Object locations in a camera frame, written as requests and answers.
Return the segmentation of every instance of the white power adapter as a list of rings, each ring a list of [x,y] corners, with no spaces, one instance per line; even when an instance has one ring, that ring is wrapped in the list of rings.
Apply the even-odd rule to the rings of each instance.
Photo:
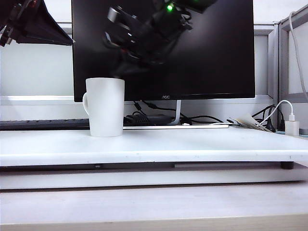
[[[260,124],[263,124],[267,119],[269,119],[276,109],[279,107],[281,103],[288,103],[291,106],[291,114],[289,115],[289,121],[285,121],[285,134],[287,136],[299,136],[299,121],[295,121],[295,115],[293,114],[293,106],[292,104],[287,100],[281,100],[279,104],[277,104],[275,110],[267,117],[265,118]]]
[[[293,113],[289,115],[289,121],[285,121],[284,124],[287,136],[299,136],[299,121],[295,121]]]

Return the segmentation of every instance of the mug handle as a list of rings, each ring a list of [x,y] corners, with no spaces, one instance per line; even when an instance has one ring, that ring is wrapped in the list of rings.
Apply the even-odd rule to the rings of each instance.
[[[82,97],[82,105],[85,109],[86,113],[89,115],[89,108],[88,108],[88,94],[85,93]]]

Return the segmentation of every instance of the monitor stand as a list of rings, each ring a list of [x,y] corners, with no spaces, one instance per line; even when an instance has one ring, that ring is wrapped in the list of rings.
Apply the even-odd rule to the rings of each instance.
[[[123,127],[124,130],[146,130],[146,129],[196,129],[196,128],[228,128],[229,125],[179,125],[181,114],[181,100],[177,100],[175,119],[165,126],[135,126],[135,127]]]
[[[178,125],[180,123],[181,103],[182,103],[182,100],[177,100],[177,107],[175,109],[176,110],[175,111],[175,119],[170,124],[168,124],[169,126],[170,125]]]

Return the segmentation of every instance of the white shelf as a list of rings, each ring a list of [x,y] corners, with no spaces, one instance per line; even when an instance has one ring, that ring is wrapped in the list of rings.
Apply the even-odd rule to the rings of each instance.
[[[141,162],[308,161],[308,141],[252,129],[1,131],[1,166]]]

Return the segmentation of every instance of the green light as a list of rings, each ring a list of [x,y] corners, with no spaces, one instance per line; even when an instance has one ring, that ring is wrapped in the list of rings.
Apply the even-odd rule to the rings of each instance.
[[[167,6],[167,10],[168,10],[168,11],[172,11],[172,10],[173,10],[173,4],[172,4],[172,5],[171,5],[171,4],[168,5],[168,6]]]

